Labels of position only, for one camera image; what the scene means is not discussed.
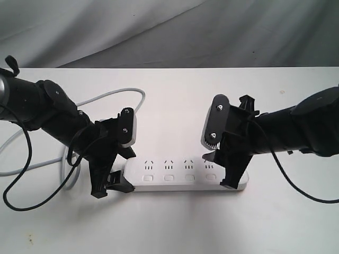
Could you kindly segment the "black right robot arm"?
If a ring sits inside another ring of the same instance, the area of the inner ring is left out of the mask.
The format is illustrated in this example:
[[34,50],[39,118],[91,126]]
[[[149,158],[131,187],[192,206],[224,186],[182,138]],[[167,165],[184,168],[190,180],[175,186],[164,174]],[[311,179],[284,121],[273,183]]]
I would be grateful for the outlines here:
[[254,155],[274,152],[338,154],[338,87],[327,88],[299,104],[271,113],[254,108],[254,98],[240,97],[240,106],[216,95],[208,110],[201,143],[210,150],[204,160],[225,169],[220,185],[237,189]]

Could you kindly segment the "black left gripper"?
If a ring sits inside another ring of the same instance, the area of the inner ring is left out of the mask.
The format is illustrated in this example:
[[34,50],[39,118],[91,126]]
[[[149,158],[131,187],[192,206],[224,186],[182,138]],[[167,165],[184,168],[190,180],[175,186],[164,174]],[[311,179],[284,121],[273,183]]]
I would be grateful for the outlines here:
[[69,149],[89,163],[91,195],[106,197],[107,190],[133,192],[135,187],[126,180],[122,170],[111,172],[117,154],[124,159],[136,157],[132,147],[124,148],[118,143],[118,116],[95,123],[87,116],[78,116],[74,124]]

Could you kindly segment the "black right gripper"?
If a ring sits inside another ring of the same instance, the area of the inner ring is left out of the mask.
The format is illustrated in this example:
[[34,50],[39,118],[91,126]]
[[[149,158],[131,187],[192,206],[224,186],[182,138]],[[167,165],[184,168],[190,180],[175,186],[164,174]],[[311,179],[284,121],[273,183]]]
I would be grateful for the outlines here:
[[244,95],[239,101],[240,106],[229,107],[219,149],[202,156],[204,160],[213,161],[225,169],[225,177],[220,185],[231,189],[238,188],[240,179],[252,159],[248,128],[249,121],[257,115],[254,110],[254,98]]

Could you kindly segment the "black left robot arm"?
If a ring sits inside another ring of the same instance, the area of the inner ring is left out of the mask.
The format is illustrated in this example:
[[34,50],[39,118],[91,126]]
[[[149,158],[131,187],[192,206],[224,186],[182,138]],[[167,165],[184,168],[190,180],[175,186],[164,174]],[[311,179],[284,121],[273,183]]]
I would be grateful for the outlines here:
[[136,139],[134,109],[125,107],[116,118],[92,122],[58,84],[19,79],[16,59],[7,56],[5,61],[11,71],[1,69],[1,120],[22,122],[28,131],[42,129],[67,146],[69,155],[87,160],[92,196],[103,198],[108,190],[133,192],[122,171],[111,169],[117,155],[125,159],[136,155],[131,147]]

